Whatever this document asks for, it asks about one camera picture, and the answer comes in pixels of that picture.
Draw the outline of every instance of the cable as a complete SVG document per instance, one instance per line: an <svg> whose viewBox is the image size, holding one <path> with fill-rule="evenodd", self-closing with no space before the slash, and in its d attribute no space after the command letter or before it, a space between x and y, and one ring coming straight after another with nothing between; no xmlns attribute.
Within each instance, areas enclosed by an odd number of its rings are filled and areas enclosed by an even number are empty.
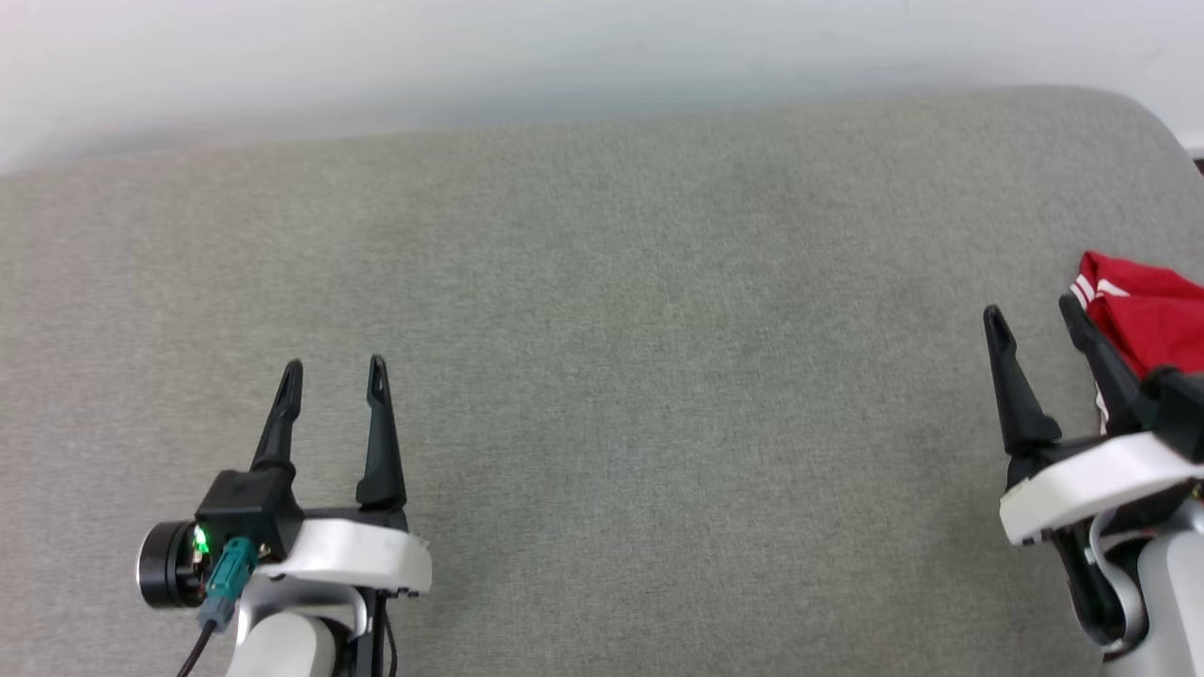
<svg viewBox="0 0 1204 677"><path fill-rule="evenodd" d="M397 640L393 636L393 623L384 614L384 631L389 635L389 677L397 677Z"/></svg>
<svg viewBox="0 0 1204 677"><path fill-rule="evenodd" d="M193 647L193 653L188 654L184 659L184 665L176 673L176 677L188 677L188 673L193 671L193 666L196 665L196 659L201 658L201 652L205 650L205 644L209 643L209 637L213 636L213 630L218 626L216 620L206 620L205 625L201 626L201 636L196 638L196 646Z"/></svg>

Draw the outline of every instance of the gray tabletop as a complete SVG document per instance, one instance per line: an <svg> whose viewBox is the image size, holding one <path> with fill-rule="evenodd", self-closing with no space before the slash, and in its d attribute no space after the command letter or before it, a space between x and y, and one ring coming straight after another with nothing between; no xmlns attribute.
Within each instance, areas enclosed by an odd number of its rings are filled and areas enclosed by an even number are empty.
<svg viewBox="0 0 1204 677"><path fill-rule="evenodd" d="M981 311L1088 432L1079 255L1200 279L1202 235L1171 135L1061 89L7 177L0 673L173 673L142 535L249 461L294 357L297 498L349 505L373 352L435 558L405 675L1093 673L996 516Z"/></svg>

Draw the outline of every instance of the camera lens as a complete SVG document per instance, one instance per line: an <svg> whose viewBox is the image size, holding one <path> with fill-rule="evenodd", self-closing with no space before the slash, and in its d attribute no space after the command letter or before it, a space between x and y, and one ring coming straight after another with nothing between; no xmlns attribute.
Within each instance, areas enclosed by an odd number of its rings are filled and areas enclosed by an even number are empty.
<svg viewBox="0 0 1204 677"><path fill-rule="evenodd" d="M135 571L142 599L154 608L201 605L201 576L193 549L194 522L160 522L142 541Z"/></svg>

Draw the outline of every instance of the red fabric with white stripes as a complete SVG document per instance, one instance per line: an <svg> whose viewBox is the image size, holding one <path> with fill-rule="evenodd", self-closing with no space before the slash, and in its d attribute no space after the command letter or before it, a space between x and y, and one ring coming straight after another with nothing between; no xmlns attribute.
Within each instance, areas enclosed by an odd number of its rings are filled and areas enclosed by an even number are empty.
<svg viewBox="0 0 1204 677"><path fill-rule="evenodd" d="M1204 287L1178 272L1087 252L1070 285L1139 378L1162 364L1204 371Z"/></svg>

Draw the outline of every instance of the white backdrop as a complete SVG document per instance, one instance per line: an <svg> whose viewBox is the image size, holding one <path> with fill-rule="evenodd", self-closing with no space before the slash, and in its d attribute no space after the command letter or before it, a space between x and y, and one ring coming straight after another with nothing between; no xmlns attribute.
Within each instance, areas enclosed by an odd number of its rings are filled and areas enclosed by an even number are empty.
<svg viewBox="0 0 1204 677"><path fill-rule="evenodd" d="M0 170L1014 83L1204 154L1202 37L1194 0L0 0Z"/></svg>

